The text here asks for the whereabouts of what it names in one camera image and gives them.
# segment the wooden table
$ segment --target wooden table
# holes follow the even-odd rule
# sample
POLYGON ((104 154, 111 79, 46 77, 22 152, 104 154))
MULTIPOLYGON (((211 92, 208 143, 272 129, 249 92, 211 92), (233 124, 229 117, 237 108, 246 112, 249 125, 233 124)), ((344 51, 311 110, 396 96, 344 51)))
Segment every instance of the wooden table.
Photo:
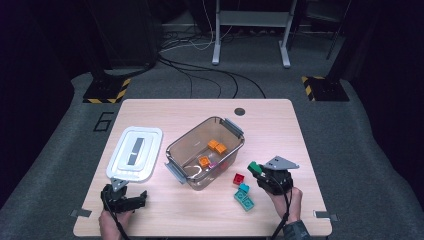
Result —
POLYGON ((100 192, 110 183, 106 168, 121 134, 130 126, 160 128, 163 139, 151 178, 144 183, 128 184, 129 198, 144 190, 148 193, 146 206, 131 218, 129 236, 271 236, 280 218, 247 166, 251 161, 265 164, 276 155, 300 165, 290 172, 294 185, 304 193, 301 218, 310 234, 330 235, 330 221, 313 216, 313 210, 326 211, 326 208, 289 100, 131 99, 122 103, 82 206, 92 213, 89 218, 78 217, 74 227, 76 236, 100 236, 98 217, 103 208, 100 192), (245 114, 236 115, 236 108, 243 108, 245 114), (244 131, 246 140, 234 164, 205 189, 195 191, 188 184, 181 185, 166 168, 165 150, 211 116, 229 118, 244 131), (248 212, 234 199, 238 188, 233 184, 236 173, 244 175, 245 184, 250 186, 248 195, 255 206, 248 212))

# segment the hazard stripe tape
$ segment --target hazard stripe tape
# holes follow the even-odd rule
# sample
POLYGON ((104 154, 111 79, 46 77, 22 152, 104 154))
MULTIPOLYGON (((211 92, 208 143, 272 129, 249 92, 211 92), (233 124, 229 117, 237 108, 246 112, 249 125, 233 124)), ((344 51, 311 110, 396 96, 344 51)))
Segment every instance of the hazard stripe tape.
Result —
POLYGON ((127 79, 122 83, 121 90, 119 91, 116 98, 108 98, 108 99, 98 99, 98 98, 88 98, 84 99, 84 103, 119 103, 127 92, 128 85, 130 84, 131 79, 127 79))
POLYGON ((302 77, 302 82, 303 82, 303 86, 305 86, 305 91, 306 91, 306 95, 309 98, 309 101, 315 101, 315 96, 314 93, 312 91, 312 87, 309 84, 309 79, 325 79, 324 77, 320 77, 320 76, 314 76, 314 77, 302 77))

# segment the metal stand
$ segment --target metal stand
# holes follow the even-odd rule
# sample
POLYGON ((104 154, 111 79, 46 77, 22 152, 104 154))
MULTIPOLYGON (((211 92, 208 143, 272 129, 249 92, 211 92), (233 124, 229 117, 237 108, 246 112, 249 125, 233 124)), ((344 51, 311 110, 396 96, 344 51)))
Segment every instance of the metal stand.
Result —
POLYGON ((281 58, 284 68, 290 68, 287 53, 287 39, 293 21, 297 0, 293 0, 289 12, 248 12, 248 11, 221 11, 220 0, 216 0, 216 36, 212 64, 219 64, 221 52, 221 25, 227 26, 254 26, 254 27, 282 27, 285 28, 284 37, 279 41, 281 58))

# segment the yellow and black tape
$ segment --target yellow and black tape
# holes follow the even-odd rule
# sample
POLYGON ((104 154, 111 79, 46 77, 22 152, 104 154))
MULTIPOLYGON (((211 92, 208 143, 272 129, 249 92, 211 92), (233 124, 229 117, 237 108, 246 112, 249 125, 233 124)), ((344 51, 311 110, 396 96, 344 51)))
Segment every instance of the yellow and black tape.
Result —
POLYGON ((315 96, 314 96, 314 92, 312 91, 312 86, 310 84, 311 80, 316 80, 316 79, 325 79, 324 77, 310 77, 310 76, 303 76, 302 77, 302 82, 303 82, 303 86, 305 86, 305 91, 306 91, 306 95, 309 98, 309 101, 315 101, 315 96))
POLYGON ((122 83, 121 89, 116 96, 110 98, 84 98, 84 103, 119 103, 124 97, 131 79, 127 79, 122 83))

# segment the white container lid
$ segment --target white container lid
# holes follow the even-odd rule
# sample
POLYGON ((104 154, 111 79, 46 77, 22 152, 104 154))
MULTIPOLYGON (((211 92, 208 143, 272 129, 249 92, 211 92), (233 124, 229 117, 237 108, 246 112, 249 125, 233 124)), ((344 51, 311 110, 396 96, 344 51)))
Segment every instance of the white container lid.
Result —
POLYGON ((109 161, 107 176, 132 182, 145 181, 153 172, 162 135, 159 128, 125 129, 109 161))

